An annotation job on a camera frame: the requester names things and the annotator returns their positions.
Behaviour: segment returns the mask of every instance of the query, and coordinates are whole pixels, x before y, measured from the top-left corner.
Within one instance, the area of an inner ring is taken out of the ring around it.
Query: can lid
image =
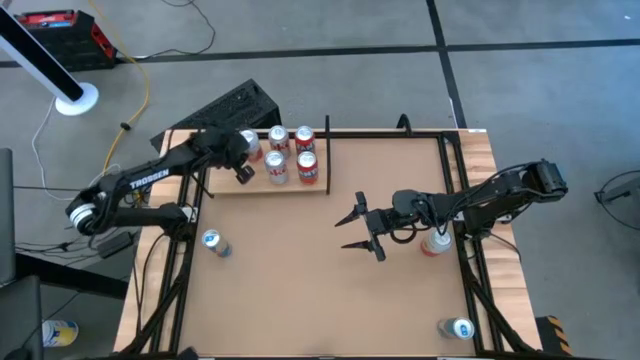
[[[303,125],[296,130],[296,137],[300,140],[309,140],[313,137],[313,130],[310,127]]]
[[[280,151],[269,151],[264,157],[264,163],[268,166],[280,166],[284,163],[284,155]]]
[[[441,246],[446,246],[451,244],[451,235],[449,234],[449,232],[447,231],[446,233],[444,233],[444,235],[440,235],[438,234],[437,231],[433,232],[433,241]]]
[[[202,243],[207,247],[214,247],[220,242],[220,233],[215,230],[207,230],[202,234]]]
[[[316,155],[311,151],[303,151],[298,155],[298,164],[302,167],[312,167],[316,163]]]
[[[457,318],[453,322],[453,332],[460,339],[471,339],[475,333],[475,328],[469,319]]]
[[[249,143],[249,145],[254,145],[255,143],[258,142],[258,134],[256,134],[255,131],[253,130],[242,130],[240,131],[240,134],[242,134],[242,136],[244,136],[245,140],[247,140],[247,142]]]
[[[284,126],[276,125],[269,130],[269,138],[273,140],[282,140],[287,137],[287,129]]]

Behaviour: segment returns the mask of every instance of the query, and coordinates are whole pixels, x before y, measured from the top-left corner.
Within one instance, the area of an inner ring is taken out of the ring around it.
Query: brown tabletop
[[[176,131],[172,146],[188,133]],[[473,185],[496,171],[491,147],[482,130],[459,133]],[[408,245],[383,237],[387,261],[377,263],[366,251],[340,249],[366,239],[362,220],[333,228],[353,208],[355,191],[365,192],[370,209],[390,207],[396,190],[445,192],[436,141],[335,139],[331,148],[331,195],[203,197],[180,347],[194,346],[203,356],[473,354],[470,341],[444,340],[435,330],[437,320],[467,314],[455,251],[431,259],[419,251],[420,236]],[[397,154],[412,155],[398,161]],[[449,156],[455,174],[452,151]],[[407,161],[414,164],[411,170]],[[179,187],[177,177],[156,183],[151,206],[175,201]],[[232,244],[230,258],[220,259],[199,243],[209,228]],[[509,226],[497,225],[494,232],[513,241]],[[143,230],[139,273],[160,233]],[[483,248],[496,305],[527,343],[540,348],[517,255],[490,239]],[[143,320],[157,306],[167,249],[168,241],[161,240],[149,261]],[[130,284],[116,351],[135,335]],[[485,347],[491,348],[486,316],[478,308]],[[173,311],[160,349],[168,347]]]

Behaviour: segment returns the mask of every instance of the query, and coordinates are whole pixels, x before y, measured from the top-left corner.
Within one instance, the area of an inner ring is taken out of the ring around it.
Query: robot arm
[[[170,231],[187,222],[182,209],[174,203],[157,209],[119,207],[122,198],[168,176],[189,176],[207,167],[233,169],[245,184],[254,175],[245,151],[249,144],[235,130],[208,128],[192,134],[184,143],[170,149],[154,161],[113,175],[105,175],[95,185],[84,189],[65,209],[73,226],[84,235],[96,235],[112,226],[162,226]]]
[[[364,193],[357,192],[353,211],[336,226],[363,216],[370,240],[344,245],[343,248],[366,249],[375,253],[378,261],[386,255],[378,236],[389,234],[400,244],[413,240],[417,231],[435,227],[444,233],[449,221],[464,219],[467,234],[476,236],[489,231],[495,222],[505,218],[510,222],[531,203],[558,201],[567,193],[567,185],[558,167],[545,160],[508,167],[483,183],[454,194],[430,194],[415,190],[400,190],[393,194],[392,208],[367,209]],[[395,236],[396,230],[411,230],[406,239]]]

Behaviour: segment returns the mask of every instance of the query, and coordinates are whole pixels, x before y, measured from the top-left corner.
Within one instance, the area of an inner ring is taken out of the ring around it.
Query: wooden tray
[[[284,184],[273,184],[264,165],[264,156],[256,163],[249,163],[256,174],[242,185],[236,179],[236,173],[227,169],[209,170],[209,192],[213,194],[262,194],[262,193],[295,193],[295,192],[327,192],[329,172],[329,154],[327,140],[316,139],[316,158],[318,160],[318,181],[314,184],[303,184],[298,177],[297,154],[294,140],[289,140],[291,156],[287,160],[289,181]],[[269,140],[260,140],[264,155],[271,150]]]

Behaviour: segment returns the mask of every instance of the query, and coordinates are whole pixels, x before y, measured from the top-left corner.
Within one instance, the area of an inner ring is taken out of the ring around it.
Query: concrete floor
[[[98,0],[135,55],[166,48],[197,50],[209,30],[191,7],[157,0]],[[217,30],[208,52],[334,46],[433,45],[421,0],[216,0],[197,2]],[[621,0],[436,1],[448,44],[601,40],[640,37],[640,5]],[[9,10],[82,9],[84,0],[14,0]],[[640,332],[640,238],[608,218],[592,193],[622,171],[640,168],[635,123],[640,104],[637,47],[451,53],[467,124],[487,128],[499,167],[545,157],[569,183],[559,203],[533,206],[514,223],[536,315],[565,324],[576,355],[637,358]],[[0,54],[0,60],[6,60]],[[280,106],[288,126],[390,127],[400,113],[414,127],[454,126],[436,53],[226,60],[143,65],[151,105],[125,136],[113,162],[132,166],[156,156],[148,139],[241,82],[254,78]],[[142,102],[137,69],[74,74],[95,84],[99,104],[86,115],[54,112],[39,147],[48,185],[81,188],[101,169],[118,131]],[[5,130],[0,146],[14,150],[17,185],[40,185],[31,138],[51,95],[19,68],[0,69]],[[73,196],[73,192],[58,194]],[[16,190],[18,241],[57,244],[64,202],[39,190]],[[639,224],[635,208],[613,210]],[[131,267],[130,253],[75,264],[113,277]],[[46,314],[70,296],[45,290]],[[80,323],[77,343],[47,351],[48,359],[105,355],[122,303],[79,296],[58,316]]]

